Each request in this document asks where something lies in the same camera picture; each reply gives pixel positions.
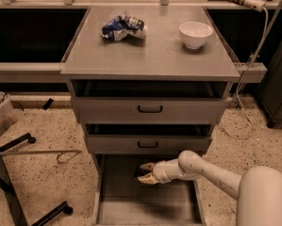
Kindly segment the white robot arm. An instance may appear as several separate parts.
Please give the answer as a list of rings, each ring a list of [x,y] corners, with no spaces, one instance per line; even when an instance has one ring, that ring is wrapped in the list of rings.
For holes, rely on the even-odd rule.
[[[193,151],[136,169],[136,178],[150,185],[189,181],[198,176],[237,202],[236,226],[282,226],[282,172],[276,169],[256,166],[238,175],[208,163]]]

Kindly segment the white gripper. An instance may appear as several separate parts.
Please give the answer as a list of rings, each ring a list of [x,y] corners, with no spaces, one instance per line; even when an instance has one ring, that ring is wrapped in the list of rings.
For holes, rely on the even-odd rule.
[[[184,176],[184,170],[179,166],[177,159],[159,161],[156,164],[142,164],[140,165],[140,169],[152,171],[152,173],[138,177],[141,183],[147,185],[166,184],[172,180],[181,179]]]

